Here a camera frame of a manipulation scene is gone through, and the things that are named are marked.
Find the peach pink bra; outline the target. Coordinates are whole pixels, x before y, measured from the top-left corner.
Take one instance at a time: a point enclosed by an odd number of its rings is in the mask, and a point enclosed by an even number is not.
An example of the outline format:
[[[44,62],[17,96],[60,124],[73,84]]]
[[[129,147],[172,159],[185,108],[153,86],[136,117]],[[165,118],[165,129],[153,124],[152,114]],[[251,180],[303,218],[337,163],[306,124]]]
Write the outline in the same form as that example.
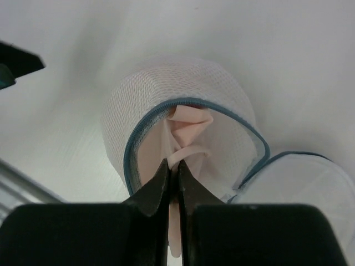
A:
[[[141,184],[146,184],[166,159],[169,170],[177,173],[184,160],[194,178],[199,179],[202,166],[211,155],[202,133],[213,122],[208,109],[178,105],[169,116],[160,120],[147,133],[138,148],[138,173]]]

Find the white mesh laundry bag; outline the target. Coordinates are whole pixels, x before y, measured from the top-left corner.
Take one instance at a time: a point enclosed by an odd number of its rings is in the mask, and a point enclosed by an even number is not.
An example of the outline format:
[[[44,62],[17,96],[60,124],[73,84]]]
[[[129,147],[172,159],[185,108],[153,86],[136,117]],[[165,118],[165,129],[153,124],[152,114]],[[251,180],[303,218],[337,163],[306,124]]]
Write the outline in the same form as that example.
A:
[[[214,62],[159,57],[119,82],[102,117],[105,148],[129,193],[143,185],[138,148],[148,131],[178,105],[208,109],[202,133],[211,155],[199,179],[225,203],[304,203],[319,208],[342,243],[354,239],[354,183],[328,158],[286,151],[272,156],[251,103],[233,76]]]

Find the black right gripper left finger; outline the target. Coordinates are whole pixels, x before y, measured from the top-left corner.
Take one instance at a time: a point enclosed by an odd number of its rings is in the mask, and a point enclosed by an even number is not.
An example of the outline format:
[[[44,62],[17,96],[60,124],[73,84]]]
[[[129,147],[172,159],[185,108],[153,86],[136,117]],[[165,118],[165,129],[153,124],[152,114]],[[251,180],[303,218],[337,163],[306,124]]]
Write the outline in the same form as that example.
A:
[[[121,203],[25,204],[1,225],[2,265],[166,265],[170,171]]]

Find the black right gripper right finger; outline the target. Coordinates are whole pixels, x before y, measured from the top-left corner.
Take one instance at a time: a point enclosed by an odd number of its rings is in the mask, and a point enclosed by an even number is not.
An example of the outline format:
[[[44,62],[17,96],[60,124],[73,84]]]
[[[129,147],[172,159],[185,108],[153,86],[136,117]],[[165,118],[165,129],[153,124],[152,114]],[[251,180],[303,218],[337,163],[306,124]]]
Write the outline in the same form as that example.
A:
[[[346,265],[326,216],[306,204],[226,204],[177,171],[183,265]]]

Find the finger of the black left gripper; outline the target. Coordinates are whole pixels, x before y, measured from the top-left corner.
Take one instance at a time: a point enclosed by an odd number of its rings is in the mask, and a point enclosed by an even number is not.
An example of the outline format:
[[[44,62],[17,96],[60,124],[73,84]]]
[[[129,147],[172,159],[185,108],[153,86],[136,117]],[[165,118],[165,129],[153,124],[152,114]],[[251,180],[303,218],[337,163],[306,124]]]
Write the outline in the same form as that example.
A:
[[[1,89],[16,84],[16,79],[45,68],[41,57],[1,41]]]

